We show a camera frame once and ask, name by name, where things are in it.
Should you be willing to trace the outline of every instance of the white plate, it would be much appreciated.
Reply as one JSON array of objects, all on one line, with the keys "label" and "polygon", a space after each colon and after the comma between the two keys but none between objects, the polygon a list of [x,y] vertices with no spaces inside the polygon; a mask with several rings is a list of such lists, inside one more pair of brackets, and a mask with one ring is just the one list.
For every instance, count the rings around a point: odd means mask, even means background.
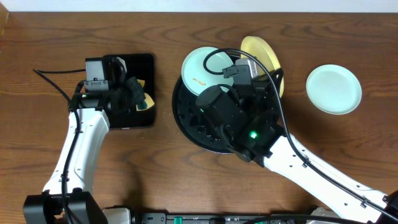
[{"label": "white plate", "polygon": [[307,78],[307,94],[311,102],[324,112],[346,114],[361,102],[362,89],[348,69],[338,65],[322,65]]},{"label": "white plate", "polygon": [[[233,78],[224,78],[223,75],[213,75],[203,68],[205,57],[217,50],[215,47],[201,47],[191,52],[182,63],[181,74],[185,86],[193,94],[198,96],[203,90],[217,84],[227,84],[232,86]],[[215,54],[207,61],[207,67],[214,72],[222,72],[223,68],[227,68],[233,64],[230,57],[222,52]]]}]

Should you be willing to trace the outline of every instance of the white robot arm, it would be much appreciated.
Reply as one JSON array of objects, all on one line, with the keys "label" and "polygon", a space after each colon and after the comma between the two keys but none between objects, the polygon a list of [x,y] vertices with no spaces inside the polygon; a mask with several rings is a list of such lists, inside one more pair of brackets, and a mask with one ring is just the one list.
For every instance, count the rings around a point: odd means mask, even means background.
[{"label": "white robot arm", "polygon": [[[387,204],[383,201],[384,197],[387,196],[386,194],[351,179],[310,152],[294,136],[291,135],[291,137],[296,148],[304,156],[308,157],[310,162],[323,173],[380,207],[386,207]],[[270,158],[264,158],[264,165],[268,169],[283,175],[304,188],[325,205],[329,206],[341,218],[363,223],[368,221],[376,223],[379,219],[381,215],[379,211],[364,205],[362,201],[339,189],[317,174],[313,169],[303,166],[303,161],[294,153],[287,138],[281,136],[271,147],[271,152],[272,155]]]},{"label": "white robot arm", "polygon": [[[82,191],[93,194],[95,168],[102,142],[109,131],[109,121],[104,110],[98,111],[94,108],[86,108],[78,109],[77,112],[81,121],[81,131],[69,164],[67,193],[70,194],[73,189],[80,188]],[[48,192],[52,195],[61,194],[62,170],[73,137],[75,137],[75,130],[76,118],[73,113],[70,113],[68,134],[61,156],[50,180],[44,186],[43,192]]]}]

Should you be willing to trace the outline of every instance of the green connector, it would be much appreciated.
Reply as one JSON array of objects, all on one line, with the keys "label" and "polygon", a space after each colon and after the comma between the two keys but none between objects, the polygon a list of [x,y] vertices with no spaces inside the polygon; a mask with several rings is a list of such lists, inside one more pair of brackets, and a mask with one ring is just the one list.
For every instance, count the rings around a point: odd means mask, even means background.
[{"label": "green connector", "polygon": [[182,224],[182,217],[175,217],[174,224]]}]

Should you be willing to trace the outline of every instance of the wooden table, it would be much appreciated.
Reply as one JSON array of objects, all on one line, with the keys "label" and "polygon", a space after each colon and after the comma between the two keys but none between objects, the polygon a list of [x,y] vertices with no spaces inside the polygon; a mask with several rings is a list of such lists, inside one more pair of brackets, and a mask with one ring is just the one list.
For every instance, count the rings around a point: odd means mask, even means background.
[{"label": "wooden table", "polygon": [[[267,214],[319,204],[253,162],[200,149],[175,124],[172,91],[184,58],[202,46],[239,48],[248,35],[268,41],[285,71],[292,134],[363,184],[397,190],[397,14],[12,13],[0,47],[0,220],[24,223],[24,200],[41,193],[67,133],[66,101],[32,69],[79,69],[87,57],[139,52],[156,55],[157,119],[105,137],[95,174],[101,207]],[[308,74],[328,63],[362,85],[350,114],[326,114],[308,100]],[[71,95],[85,74],[49,77]]]}]

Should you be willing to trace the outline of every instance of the yellow plate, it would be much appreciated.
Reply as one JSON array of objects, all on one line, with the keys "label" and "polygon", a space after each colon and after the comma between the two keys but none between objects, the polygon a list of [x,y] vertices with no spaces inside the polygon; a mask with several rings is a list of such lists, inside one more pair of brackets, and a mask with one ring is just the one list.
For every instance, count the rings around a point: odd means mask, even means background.
[{"label": "yellow plate", "polygon": [[[275,70],[280,69],[280,63],[278,58],[276,57],[275,52],[271,48],[271,46],[260,37],[245,37],[241,44],[241,50],[256,56],[257,59],[268,69],[270,73]],[[284,94],[285,81],[282,78],[280,83],[279,97],[282,97]]]}]

